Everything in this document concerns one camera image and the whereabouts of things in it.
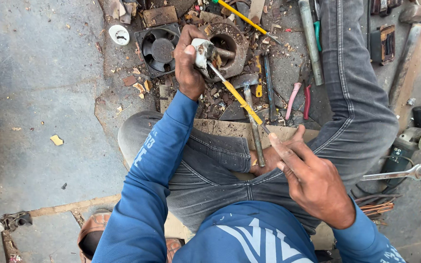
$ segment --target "fingernail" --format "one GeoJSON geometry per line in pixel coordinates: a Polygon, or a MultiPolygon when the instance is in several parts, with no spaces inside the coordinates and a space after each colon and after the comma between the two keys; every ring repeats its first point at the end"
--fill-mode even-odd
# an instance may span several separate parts
{"type": "Polygon", "coordinates": [[[194,46],[192,45],[188,45],[185,49],[184,52],[188,55],[193,55],[194,52],[196,52],[196,50],[194,49],[194,46]]]}

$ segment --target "shirt sleeve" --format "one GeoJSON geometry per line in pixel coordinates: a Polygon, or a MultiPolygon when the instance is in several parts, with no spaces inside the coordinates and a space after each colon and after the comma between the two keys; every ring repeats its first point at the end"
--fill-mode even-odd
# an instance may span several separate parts
{"type": "Polygon", "coordinates": [[[376,225],[354,203],[354,224],[343,230],[333,228],[344,263],[406,263],[376,225]]]}
{"type": "Polygon", "coordinates": [[[197,102],[177,92],[133,161],[93,263],[165,262],[168,181],[182,160],[197,102]]]}

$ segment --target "gray jeans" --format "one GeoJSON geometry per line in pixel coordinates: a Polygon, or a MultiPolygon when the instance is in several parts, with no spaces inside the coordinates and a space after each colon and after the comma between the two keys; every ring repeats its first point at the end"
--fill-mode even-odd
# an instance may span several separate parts
{"type": "MultiPolygon", "coordinates": [[[[321,3],[325,88],[334,116],[308,143],[317,156],[335,164],[347,190],[377,162],[398,132],[397,119],[387,107],[387,94],[377,83],[360,32],[362,13],[362,0],[321,3]]],[[[129,165],[161,117],[158,112],[140,112],[121,126],[118,143],[129,165]]],[[[267,201],[292,212],[313,235],[320,221],[290,198],[279,169],[249,181],[231,173],[248,172],[250,165],[246,139],[193,129],[181,165],[169,183],[168,209],[196,232],[207,216],[222,207],[243,200],[267,201]]]]}

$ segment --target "wrench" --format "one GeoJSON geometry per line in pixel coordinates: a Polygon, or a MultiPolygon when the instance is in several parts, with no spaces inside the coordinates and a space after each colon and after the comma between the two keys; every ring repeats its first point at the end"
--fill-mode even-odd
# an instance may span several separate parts
{"type": "Polygon", "coordinates": [[[362,181],[392,179],[392,178],[401,178],[401,177],[410,177],[414,180],[420,181],[421,180],[421,173],[419,173],[420,169],[421,169],[421,163],[416,164],[415,166],[413,166],[411,169],[407,171],[366,175],[362,177],[362,181]]]}

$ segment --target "green pliers handle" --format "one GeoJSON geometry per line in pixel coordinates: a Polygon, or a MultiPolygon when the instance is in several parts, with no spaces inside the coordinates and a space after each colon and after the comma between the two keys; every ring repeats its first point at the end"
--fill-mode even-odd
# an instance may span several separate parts
{"type": "Polygon", "coordinates": [[[319,28],[321,24],[319,21],[314,22],[314,33],[316,34],[316,44],[318,45],[318,51],[321,52],[321,43],[319,42],[319,28]]]}

